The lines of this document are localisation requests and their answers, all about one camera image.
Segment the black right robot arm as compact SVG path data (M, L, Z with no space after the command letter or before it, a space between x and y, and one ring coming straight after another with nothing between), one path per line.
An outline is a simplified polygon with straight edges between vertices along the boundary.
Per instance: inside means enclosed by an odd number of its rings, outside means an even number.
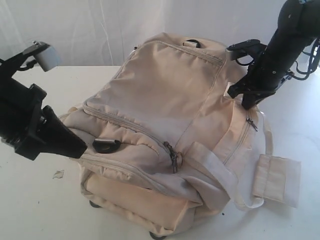
M249 110L276 91L290 79L305 81L315 72L320 55L311 52L307 71L295 76L291 71L303 50L320 45L320 2L318 0L287 0L278 15L277 29L268 44L249 39L226 48L232 61L250 56L247 74L231 85L231 98L242 95L244 109Z

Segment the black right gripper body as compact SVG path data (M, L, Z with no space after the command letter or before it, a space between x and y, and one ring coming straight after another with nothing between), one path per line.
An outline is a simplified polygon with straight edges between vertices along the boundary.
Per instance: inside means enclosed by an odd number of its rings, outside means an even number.
M287 71L281 69L275 60L266 55L267 45L258 39L232 44L227 49L237 53L234 61L238 65L247 66L246 75L236 83L245 84L249 92L260 92L261 98L264 99L273 95L284 83Z

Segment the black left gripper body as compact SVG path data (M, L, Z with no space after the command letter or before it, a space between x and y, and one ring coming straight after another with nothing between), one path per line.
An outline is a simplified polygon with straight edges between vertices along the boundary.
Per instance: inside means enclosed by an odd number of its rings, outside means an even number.
M37 131L46 123L42 102L47 93L36 84L26 87L13 79L22 63L0 62L0 138L16 154L35 160L45 144Z

